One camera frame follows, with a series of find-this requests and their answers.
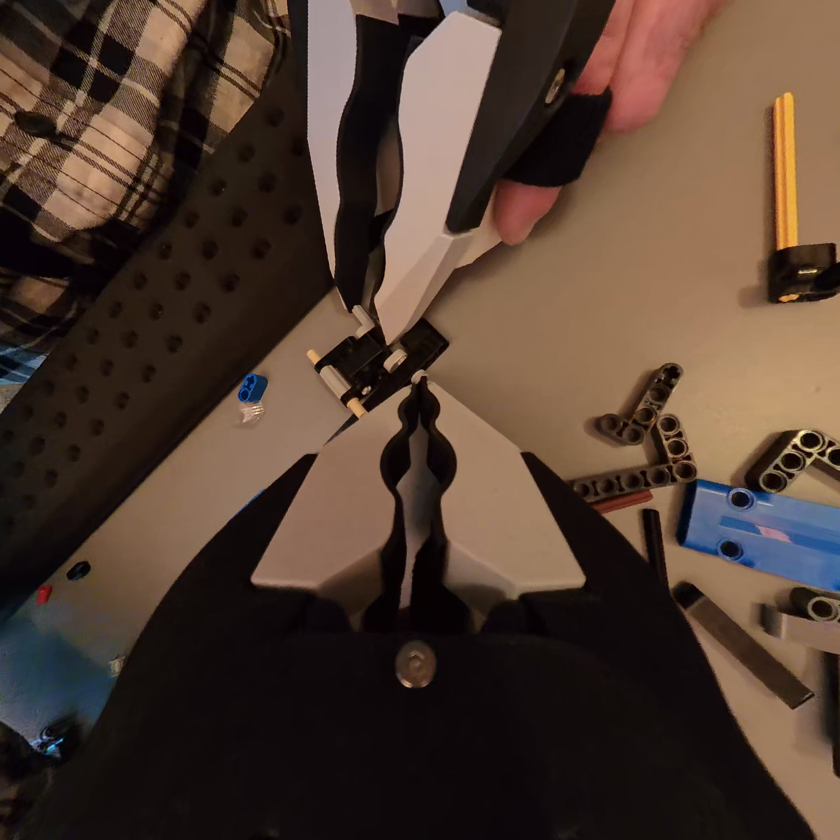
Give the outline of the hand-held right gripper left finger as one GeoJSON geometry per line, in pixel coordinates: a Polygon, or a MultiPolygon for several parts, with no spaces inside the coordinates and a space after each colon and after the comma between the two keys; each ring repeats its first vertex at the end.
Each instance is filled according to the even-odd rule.
{"type": "Polygon", "coordinates": [[[252,573],[254,586],[335,602],[365,632],[399,628],[407,562],[399,484],[412,466],[419,414],[409,385],[322,447],[252,573]]]}

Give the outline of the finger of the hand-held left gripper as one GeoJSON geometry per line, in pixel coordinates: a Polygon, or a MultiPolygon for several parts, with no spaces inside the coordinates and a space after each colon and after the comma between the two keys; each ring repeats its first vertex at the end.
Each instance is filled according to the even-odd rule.
{"type": "Polygon", "coordinates": [[[403,32],[393,2],[314,1],[305,11],[311,168],[334,285],[352,310],[364,299],[403,32]]]}
{"type": "Polygon", "coordinates": [[[500,36],[488,18],[452,12],[406,61],[397,111],[402,180],[374,295],[387,344],[424,315],[456,269],[501,241],[491,206],[464,233],[446,222],[500,36]]]}

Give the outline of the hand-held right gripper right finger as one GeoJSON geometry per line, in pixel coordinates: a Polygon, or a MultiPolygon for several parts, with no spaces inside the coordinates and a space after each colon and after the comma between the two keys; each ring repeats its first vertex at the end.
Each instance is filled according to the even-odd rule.
{"type": "Polygon", "coordinates": [[[577,591],[585,573],[518,446],[430,381],[415,384],[435,477],[415,558],[415,628],[468,631],[522,595],[577,591]]]}

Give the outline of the yellow toy axle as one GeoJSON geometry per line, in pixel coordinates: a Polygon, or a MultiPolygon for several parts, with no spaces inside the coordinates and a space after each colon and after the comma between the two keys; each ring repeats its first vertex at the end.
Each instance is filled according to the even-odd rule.
{"type": "Polygon", "coordinates": [[[787,91],[773,102],[774,233],[778,250],[799,242],[799,204],[796,176],[795,99],[787,91]]]}

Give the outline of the grey desk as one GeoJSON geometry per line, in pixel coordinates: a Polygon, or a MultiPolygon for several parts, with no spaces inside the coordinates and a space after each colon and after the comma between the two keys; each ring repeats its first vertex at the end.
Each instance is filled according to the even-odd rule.
{"type": "Polygon", "coordinates": [[[838,838],[838,782],[833,827],[814,833],[800,806],[820,781],[805,768],[795,782],[798,759],[766,768],[669,587],[571,487],[621,458],[589,455],[579,425],[663,362],[688,366],[676,413],[700,478],[782,425],[838,432],[838,297],[758,303],[764,99],[788,58],[794,71],[811,60],[788,47],[824,49],[837,74],[838,7],[725,14],[747,54],[723,40],[700,55],[724,59],[694,65],[717,87],[678,86],[700,99],[667,112],[688,127],[658,139],[597,140],[612,93],[570,90],[488,207],[495,225],[503,180],[561,186],[557,203],[519,245],[456,269],[387,344],[374,296],[402,180],[403,71],[445,17],[400,26],[362,305],[344,307],[329,266],[329,292],[246,374],[268,379],[261,419],[238,424],[245,375],[55,572],[101,549],[55,608],[109,573],[124,589],[86,604],[77,629],[143,610],[95,726],[21,838],[838,838]],[[520,448],[582,589],[522,595],[463,633],[415,628],[437,488],[420,420],[399,484],[396,631],[252,584],[317,453],[419,381],[520,448]]]}

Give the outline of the person's left hand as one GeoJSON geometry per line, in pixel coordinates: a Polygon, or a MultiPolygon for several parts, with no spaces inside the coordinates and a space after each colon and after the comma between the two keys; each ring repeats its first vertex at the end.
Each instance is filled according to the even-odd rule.
{"type": "MultiPolygon", "coordinates": [[[[679,69],[724,1],[618,1],[573,94],[612,93],[602,131],[642,129],[658,115],[679,69]]],[[[519,245],[557,203],[557,185],[503,180],[494,206],[495,226],[506,245],[519,245]]]]}

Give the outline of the stack of black toy beams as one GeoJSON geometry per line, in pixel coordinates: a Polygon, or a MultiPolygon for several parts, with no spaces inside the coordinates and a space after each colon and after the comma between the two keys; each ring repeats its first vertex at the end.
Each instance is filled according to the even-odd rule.
{"type": "MultiPolygon", "coordinates": [[[[686,489],[691,482],[701,480],[684,424],[666,411],[683,373],[677,364],[661,365],[651,374],[630,414],[608,413],[596,420],[597,432],[619,445],[641,445],[651,438],[658,459],[652,465],[573,479],[571,487],[579,498],[591,505],[642,490],[653,492],[677,486],[686,489]]],[[[755,459],[743,483],[729,487],[784,496],[784,491],[809,469],[818,469],[838,480],[837,436],[814,428],[783,432],[755,459]]],[[[789,607],[760,604],[759,621],[769,636],[789,640],[823,656],[827,690],[824,727],[832,743],[833,771],[838,775],[838,591],[787,581],[794,584],[787,596],[789,607]]]]}

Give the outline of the black dimpled mat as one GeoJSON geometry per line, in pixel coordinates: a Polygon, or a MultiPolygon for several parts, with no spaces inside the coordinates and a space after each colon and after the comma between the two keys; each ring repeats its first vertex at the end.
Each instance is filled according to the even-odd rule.
{"type": "Polygon", "coordinates": [[[293,48],[1,422],[1,601],[55,573],[332,288],[293,48]]]}

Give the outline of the person's plaid shirt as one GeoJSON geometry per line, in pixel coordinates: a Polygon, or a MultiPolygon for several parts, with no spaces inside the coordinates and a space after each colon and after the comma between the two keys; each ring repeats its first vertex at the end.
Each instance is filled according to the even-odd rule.
{"type": "Polygon", "coordinates": [[[1,3],[1,383],[26,383],[279,66],[282,1],[1,3]]]}

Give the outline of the blue square toy panel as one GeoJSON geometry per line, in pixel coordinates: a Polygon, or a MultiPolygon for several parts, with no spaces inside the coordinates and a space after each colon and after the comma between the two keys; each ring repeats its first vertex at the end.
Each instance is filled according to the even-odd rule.
{"type": "Polygon", "coordinates": [[[839,590],[839,510],[698,479],[686,488],[679,545],[828,592],[839,590]]]}

